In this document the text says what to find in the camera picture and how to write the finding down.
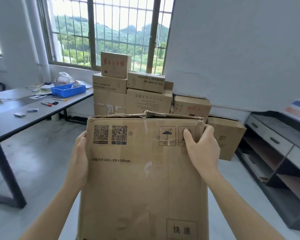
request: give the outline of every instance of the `gray floor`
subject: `gray floor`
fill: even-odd
[[[23,210],[0,205],[0,239],[14,240],[37,218],[60,189],[76,137],[84,125],[43,121],[9,138],[2,147],[28,201]],[[300,240],[300,231],[288,229],[248,172],[234,156],[219,162],[219,169],[238,193],[287,239]],[[0,175],[0,193],[9,191]],[[60,239],[75,239],[79,197]],[[213,195],[209,192],[210,239],[235,239]]]

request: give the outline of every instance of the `drawer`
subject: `drawer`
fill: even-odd
[[[287,155],[289,161],[291,161],[297,168],[300,169],[300,148],[294,147]]]
[[[287,153],[293,147],[293,144],[288,142],[285,138],[278,135],[273,130],[269,129],[263,123],[256,118],[250,116],[246,123],[251,129],[253,129],[262,139],[264,139],[269,145],[280,152],[282,155]]]
[[[264,131],[262,138],[284,156],[287,155],[293,147],[292,143],[288,142],[285,138],[279,136],[276,132],[268,127]]]
[[[264,132],[266,131],[267,127],[258,121],[256,118],[250,116],[246,122],[246,124],[253,129],[259,136],[263,136]]]

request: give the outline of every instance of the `green vegetation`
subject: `green vegetation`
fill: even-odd
[[[88,37],[88,20],[86,18],[73,17],[72,16],[55,16],[56,32],[61,33],[58,35],[58,40],[62,44],[62,52],[64,62],[72,64],[79,64],[84,66],[91,66],[89,59],[89,39],[74,37],[72,35],[86,36]],[[158,25],[157,40],[160,33],[161,25]],[[95,25],[95,32],[97,33],[97,64],[100,65],[100,52],[114,52],[120,54],[128,54],[132,57],[131,69],[134,71],[145,72],[148,59],[148,47],[143,45],[149,45],[151,24],[147,24],[140,31],[136,31],[135,26],[129,25],[126,28],[120,29],[120,31],[112,30],[111,28],[97,23]],[[166,47],[168,40],[169,28],[162,26],[160,36],[160,46]],[[154,59],[152,65],[152,72],[156,74],[162,73],[164,64],[165,49],[155,49]]]

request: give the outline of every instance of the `gray tabletop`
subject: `gray tabletop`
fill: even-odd
[[[287,141],[300,148],[300,131],[297,131],[296,129],[274,117],[256,114],[253,114],[252,116],[259,120],[262,124],[278,133],[280,136],[284,137]]]
[[[41,104],[41,101],[61,97],[48,95],[38,99],[29,98],[32,95],[33,92],[25,88],[0,92],[0,98],[5,99],[0,102],[0,140],[92,96],[93,90],[89,89],[84,93],[68,97],[68,101],[58,101],[59,103],[52,107]],[[39,109],[39,111],[27,113],[27,109]],[[17,112],[25,113],[26,116],[15,117],[13,114]]]

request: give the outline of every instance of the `sky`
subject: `sky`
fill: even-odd
[[[95,22],[105,24],[109,28],[119,30],[133,25],[138,31],[145,24],[151,24],[152,11],[136,10],[134,8],[153,9],[154,0],[94,0],[95,5]],[[121,6],[112,7],[106,4]],[[173,0],[161,0],[160,11],[171,12]],[[88,7],[85,2],[69,1],[69,0],[48,0],[49,12],[54,15],[80,16],[88,19]],[[159,24],[165,27],[170,26],[171,14],[160,13]]]

